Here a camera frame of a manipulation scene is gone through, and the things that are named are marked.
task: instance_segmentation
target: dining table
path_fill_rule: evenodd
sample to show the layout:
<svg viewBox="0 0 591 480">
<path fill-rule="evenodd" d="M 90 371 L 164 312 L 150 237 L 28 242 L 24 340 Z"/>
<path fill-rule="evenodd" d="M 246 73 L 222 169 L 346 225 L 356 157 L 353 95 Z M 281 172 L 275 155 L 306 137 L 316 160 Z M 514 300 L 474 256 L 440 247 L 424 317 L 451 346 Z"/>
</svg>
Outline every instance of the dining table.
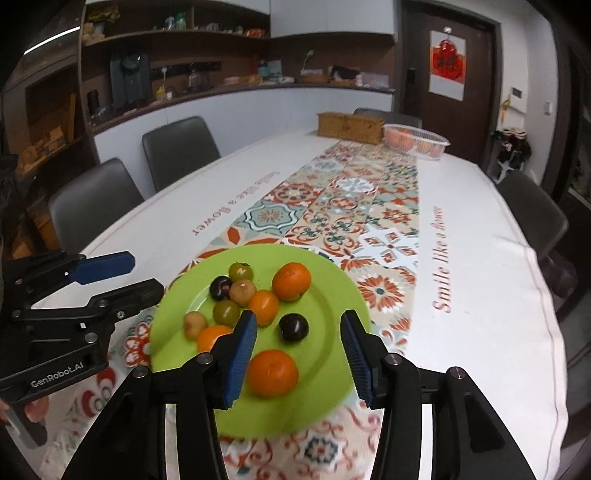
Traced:
<svg viewBox="0 0 591 480">
<path fill-rule="evenodd" d="M 465 369 L 535 477 L 554 478 L 568 416 L 552 297 L 495 185 L 476 164 L 448 154 L 421 160 L 315 131 L 276 135 L 158 192 L 82 252 L 129 251 L 136 260 L 131 273 L 71 284 L 35 308 L 82 306 L 97 293 L 148 278 L 168 287 L 219 252 L 274 243 L 338 265 L 390 352 L 420 368 Z M 116 324 L 106 371 L 51 395 L 50 441 L 34 465 L 41 478 L 60 477 L 125 375 L 150 364 L 156 309 Z M 178 479 L 175 421 L 168 406 L 168 480 Z M 228 477 L 369 479 L 381 421 L 382 411 L 366 408 L 352 388 L 300 432 L 271 439 L 222 435 Z M 432 457 L 433 418 L 424 405 L 421 480 L 431 478 Z"/>
</svg>

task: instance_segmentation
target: white wall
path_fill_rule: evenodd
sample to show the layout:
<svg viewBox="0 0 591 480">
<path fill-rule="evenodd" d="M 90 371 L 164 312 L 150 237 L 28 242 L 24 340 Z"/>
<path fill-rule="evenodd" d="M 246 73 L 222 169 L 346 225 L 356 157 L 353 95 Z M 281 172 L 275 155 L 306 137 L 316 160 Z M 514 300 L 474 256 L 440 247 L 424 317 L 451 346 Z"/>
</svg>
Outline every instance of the white wall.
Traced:
<svg viewBox="0 0 591 480">
<path fill-rule="evenodd" d="M 558 63 L 556 44 L 550 23 L 538 12 L 525 21 L 528 49 L 530 92 L 525 114 L 525 130 L 532 155 L 525 165 L 525 173 L 536 183 L 544 176 L 554 137 L 558 102 Z M 551 102 L 551 114 L 544 113 L 544 104 Z"/>
<path fill-rule="evenodd" d="M 529 3 L 526 0 L 444 0 L 444 2 L 483 15 L 501 24 L 503 40 L 501 101 L 507 98 L 511 87 L 523 91 L 527 97 L 529 75 L 525 19 L 533 10 Z M 523 128 L 523 113 L 509 109 L 505 117 L 505 126 Z"/>
<path fill-rule="evenodd" d="M 95 136 L 101 162 L 118 157 L 145 199 L 155 193 L 142 136 L 156 127 L 200 115 L 222 156 L 281 132 L 318 125 L 320 112 L 357 107 L 390 110 L 390 93 L 337 88 L 278 88 L 227 93 L 168 106 L 132 118 Z"/>
</svg>

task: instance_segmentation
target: coffee machine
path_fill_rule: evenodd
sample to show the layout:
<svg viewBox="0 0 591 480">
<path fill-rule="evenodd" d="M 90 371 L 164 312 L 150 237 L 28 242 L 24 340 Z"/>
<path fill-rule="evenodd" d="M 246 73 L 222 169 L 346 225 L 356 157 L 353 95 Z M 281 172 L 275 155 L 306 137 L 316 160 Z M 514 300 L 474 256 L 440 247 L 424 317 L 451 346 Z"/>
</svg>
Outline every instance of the coffee machine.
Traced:
<svg viewBox="0 0 591 480">
<path fill-rule="evenodd" d="M 142 52 L 111 58 L 113 107 L 137 106 L 152 98 L 150 60 Z"/>
</svg>

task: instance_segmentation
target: cabinet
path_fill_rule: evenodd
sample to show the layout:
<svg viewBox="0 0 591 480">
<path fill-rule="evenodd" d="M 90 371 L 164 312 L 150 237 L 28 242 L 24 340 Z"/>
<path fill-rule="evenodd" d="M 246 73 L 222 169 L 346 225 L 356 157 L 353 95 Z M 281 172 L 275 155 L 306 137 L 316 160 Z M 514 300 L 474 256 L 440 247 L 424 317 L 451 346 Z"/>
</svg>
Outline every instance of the cabinet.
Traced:
<svg viewBox="0 0 591 480">
<path fill-rule="evenodd" d="M 326 0 L 271 0 L 271 36 L 285 37 L 328 29 Z"/>
<path fill-rule="evenodd" d="M 394 33 L 394 0 L 326 0 L 327 31 Z"/>
<path fill-rule="evenodd" d="M 224 2 L 227 4 L 250 8 L 251 10 L 257 10 L 258 12 L 263 12 L 267 15 L 271 10 L 269 0 L 224 0 Z"/>
<path fill-rule="evenodd" d="M 271 0 L 271 36 L 321 32 L 393 35 L 396 0 Z"/>
</svg>

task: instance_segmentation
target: green tomato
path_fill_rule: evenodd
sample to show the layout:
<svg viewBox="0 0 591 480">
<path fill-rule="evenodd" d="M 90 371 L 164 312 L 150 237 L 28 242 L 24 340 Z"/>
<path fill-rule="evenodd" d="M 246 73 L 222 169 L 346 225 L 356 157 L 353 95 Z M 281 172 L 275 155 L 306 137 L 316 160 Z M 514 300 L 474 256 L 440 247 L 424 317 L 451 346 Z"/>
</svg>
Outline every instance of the green tomato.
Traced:
<svg viewBox="0 0 591 480">
<path fill-rule="evenodd" d="M 240 318 L 240 307 L 235 301 L 224 299 L 213 308 L 213 319 L 220 325 L 234 328 Z"/>
<path fill-rule="evenodd" d="M 252 268 L 247 263 L 233 263 L 228 270 L 228 277 L 230 277 L 232 283 L 238 280 L 252 280 L 253 276 Z"/>
</svg>

